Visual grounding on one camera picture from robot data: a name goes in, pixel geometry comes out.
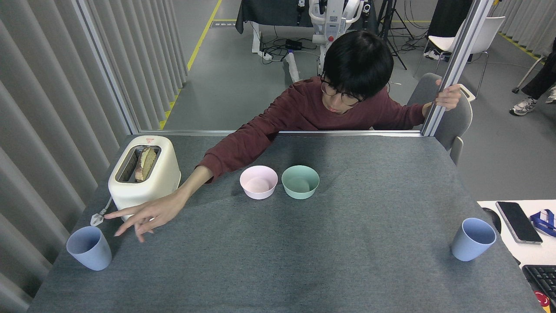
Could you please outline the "person's left hand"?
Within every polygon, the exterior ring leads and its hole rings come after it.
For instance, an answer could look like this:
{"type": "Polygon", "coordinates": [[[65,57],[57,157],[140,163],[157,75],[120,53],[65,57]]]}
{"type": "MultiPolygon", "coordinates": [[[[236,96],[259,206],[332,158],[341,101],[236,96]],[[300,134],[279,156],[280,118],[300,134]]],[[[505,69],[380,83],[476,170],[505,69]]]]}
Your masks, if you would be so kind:
{"type": "Polygon", "coordinates": [[[460,98],[461,85],[456,83],[439,91],[434,99],[434,104],[450,111],[456,108],[460,98]]]}

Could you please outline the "person's right hand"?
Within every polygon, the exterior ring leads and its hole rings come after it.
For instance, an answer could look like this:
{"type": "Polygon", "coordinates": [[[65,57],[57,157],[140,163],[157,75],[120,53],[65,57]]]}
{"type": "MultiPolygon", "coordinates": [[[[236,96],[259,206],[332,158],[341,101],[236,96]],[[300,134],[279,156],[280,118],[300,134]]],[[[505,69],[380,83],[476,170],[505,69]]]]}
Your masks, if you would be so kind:
{"type": "Polygon", "coordinates": [[[129,215],[114,236],[120,236],[133,226],[137,240],[143,243],[145,242],[144,234],[153,233],[155,228],[172,220],[182,210],[190,196],[190,191],[178,189],[162,198],[106,214],[104,218],[115,219],[129,215]]]}

